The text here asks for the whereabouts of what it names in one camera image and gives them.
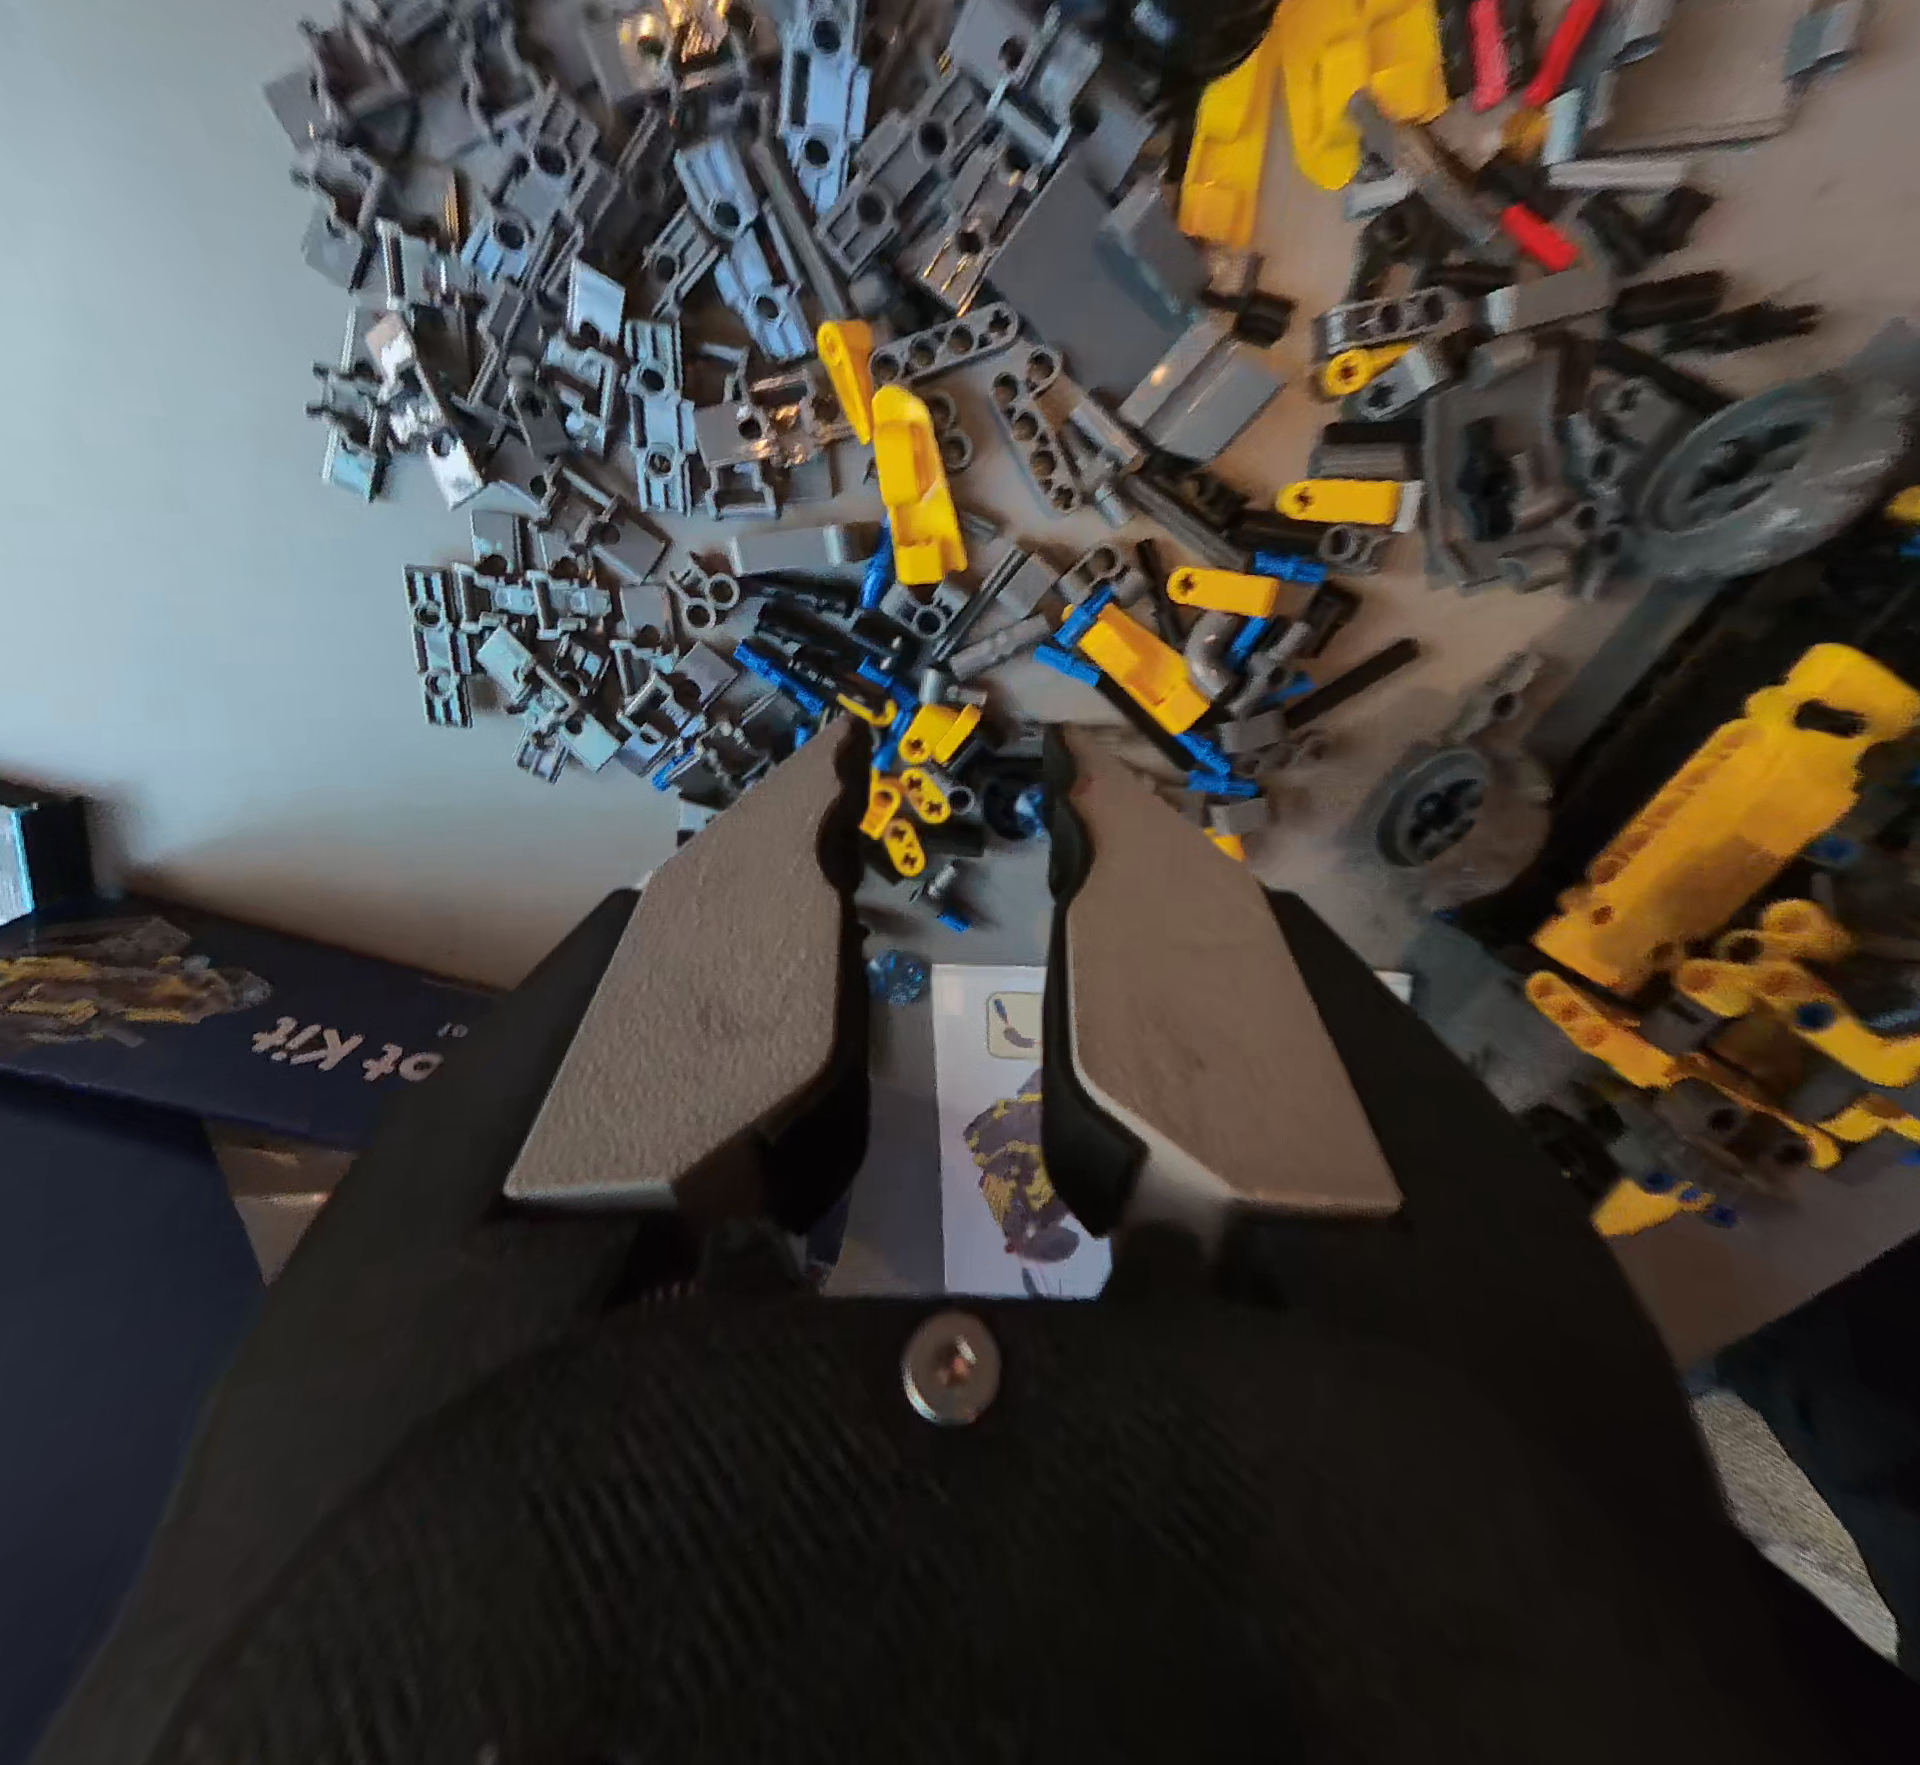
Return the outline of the small black carton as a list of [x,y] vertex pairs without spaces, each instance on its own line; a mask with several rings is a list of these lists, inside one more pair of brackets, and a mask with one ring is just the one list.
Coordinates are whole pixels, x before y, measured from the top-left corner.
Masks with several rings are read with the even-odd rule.
[[89,898],[96,890],[83,797],[3,781],[3,923]]

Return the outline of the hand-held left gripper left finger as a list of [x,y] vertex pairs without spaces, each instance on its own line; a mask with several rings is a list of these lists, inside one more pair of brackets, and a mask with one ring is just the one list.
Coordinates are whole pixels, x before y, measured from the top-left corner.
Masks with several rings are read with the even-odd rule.
[[508,1201],[805,1231],[869,1143],[858,820],[828,723],[636,889],[503,1186]]

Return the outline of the pile of grey track links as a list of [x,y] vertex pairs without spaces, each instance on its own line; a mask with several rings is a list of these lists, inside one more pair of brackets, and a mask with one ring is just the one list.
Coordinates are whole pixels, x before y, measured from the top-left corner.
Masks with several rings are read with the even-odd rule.
[[543,785],[622,768],[715,811],[822,723],[911,721],[983,607],[1044,555],[958,507],[986,560],[919,566],[871,401],[964,401],[1050,515],[1140,438],[1015,296],[1047,192],[1156,192],[1158,133],[1093,33],[1105,0],[346,0],[265,95],[310,194],[304,258],[350,299],[307,414],[323,477],[402,463],[468,527],[409,566],[425,721],[489,707]]

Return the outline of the yellow toy vehicle model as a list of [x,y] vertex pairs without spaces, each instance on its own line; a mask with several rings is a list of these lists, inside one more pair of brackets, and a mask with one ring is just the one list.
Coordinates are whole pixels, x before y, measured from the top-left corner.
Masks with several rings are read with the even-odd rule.
[[1917,1145],[1917,327],[1626,453],[1679,621],[1647,598],[1533,732],[1514,658],[1357,820],[1452,930],[1435,1023],[1608,1239]]

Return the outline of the pile of mixed building pieces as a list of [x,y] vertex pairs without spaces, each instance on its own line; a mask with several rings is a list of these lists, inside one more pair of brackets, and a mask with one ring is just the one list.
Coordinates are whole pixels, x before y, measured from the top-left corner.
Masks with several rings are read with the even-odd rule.
[[[1790,101],[1828,51],[1849,0],[1801,0],[1777,57]],[[1050,515],[1015,474],[984,406],[964,401],[975,455],[956,507],[1005,542],[1044,555],[1033,585],[983,607],[964,652],[925,704],[978,704],[973,688],[1029,658],[1080,676],[1140,733],[1153,777],[1230,856],[1274,806],[1308,787],[1324,723],[1412,658],[1400,643],[1331,682],[1319,671],[1352,615],[1352,582],[1388,533],[1416,527],[1428,570],[1467,590],[1616,572],[1634,457],[1705,420],[1727,399],[1634,338],[1667,329],[1671,356],[1787,338],[1816,313],[1708,305],[1710,275],[1646,282],[1642,265],[1679,250],[1705,197],[1679,178],[1582,177],[1622,166],[1610,92],[1659,58],[1688,14],[1742,0],[1568,0],[1553,39],[1532,43],[1532,0],[1437,0],[1452,103],[1430,123],[1351,99],[1361,157],[1339,190],[1308,183],[1287,130],[1275,135],[1248,250],[1207,246],[1180,226],[1189,123],[1213,78],[1143,69],[1093,33],[1158,133],[1153,210],[1123,246],[1119,206],[1047,192],[1017,232],[1015,296],[1066,327],[1073,372],[1138,434],[1140,469],[1116,482],[1126,516],[1090,504]],[[1161,732],[1060,643],[1080,602],[1112,600],[1185,657],[1213,700],[1183,736]],[[1029,834],[1028,744],[981,721],[939,771],[975,809],[925,825],[925,898],[977,854],[981,823]]]

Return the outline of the blue kit box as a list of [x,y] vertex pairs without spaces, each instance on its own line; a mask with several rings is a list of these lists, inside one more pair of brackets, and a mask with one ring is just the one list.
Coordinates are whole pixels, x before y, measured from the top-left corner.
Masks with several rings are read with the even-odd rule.
[[323,1201],[492,1004],[139,898],[4,923],[4,1761],[107,1634],[265,1296],[224,1143]]

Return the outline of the yellow wedge piece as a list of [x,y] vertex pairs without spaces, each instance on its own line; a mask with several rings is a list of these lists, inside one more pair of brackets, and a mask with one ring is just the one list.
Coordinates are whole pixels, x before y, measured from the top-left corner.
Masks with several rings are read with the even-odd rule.
[[886,383],[873,401],[874,462],[893,540],[896,576],[933,585],[969,566],[969,544],[947,483],[931,410],[913,391]]
[[1183,652],[1112,600],[1089,598],[1073,605],[1060,627],[1060,643],[1170,736],[1187,733],[1213,707],[1191,680]]

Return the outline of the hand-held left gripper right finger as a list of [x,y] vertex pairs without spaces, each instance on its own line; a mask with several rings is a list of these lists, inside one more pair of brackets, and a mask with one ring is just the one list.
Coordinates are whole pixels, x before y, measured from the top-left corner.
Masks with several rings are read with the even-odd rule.
[[1403,1203],[1259,879],[1076,727],[1044,744],[1044,1161],[1094,1233]]

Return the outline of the grey desk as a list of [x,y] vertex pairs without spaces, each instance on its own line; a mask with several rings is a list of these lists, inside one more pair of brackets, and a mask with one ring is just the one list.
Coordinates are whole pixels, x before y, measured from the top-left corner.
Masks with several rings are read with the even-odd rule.
[[[674,849],[622,771],[543,787],[516,732],[421,718],[402,566],[463,525],[431,482],[364,504],[322,477],[314,363],[346,301],[302,260],[306,198],[261,87],[339,0],[4,0],[4,771],[96,809],[135,889],[455,980],[512,985]],[[1692,261],[1822,305],[1825,332],[1725,360],[1728,386],[1917,320],[1917,2],[1869,0],[1859,57],[1799,119],[1701,168]],[[1340,709],[1250,846],[1368,962],[1414,924],[1349,825],[1400,747],[1522,649],[1567,679],[1623,602],[1430,585],[1401,539],[1329,672],[1419,658]],[[1692,1357],[1917,1228],[1917,1165],[1813,1186],[1781,1221],[1667,1223],[1623,1262]]]

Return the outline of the yellow narrow curved panel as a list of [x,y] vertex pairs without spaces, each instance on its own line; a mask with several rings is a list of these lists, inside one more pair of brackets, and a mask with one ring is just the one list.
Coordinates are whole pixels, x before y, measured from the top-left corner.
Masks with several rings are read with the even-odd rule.
[[1180,192],[1180,226],[1191,240],[1224,250],[1256,243],[1283,107],[1283,45],[1279,24],[1269,24],[1261,45],[1197,101]]

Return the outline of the yellow curved body panel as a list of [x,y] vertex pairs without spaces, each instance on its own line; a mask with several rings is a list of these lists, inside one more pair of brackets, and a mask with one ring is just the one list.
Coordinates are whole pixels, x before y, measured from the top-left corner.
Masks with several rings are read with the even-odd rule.
[[1357,175],[1357,94],[1410,123],[1437,122],[1452,103],[1437,0],[1281,0],[1274,28],[1291,155],[1324,190]]

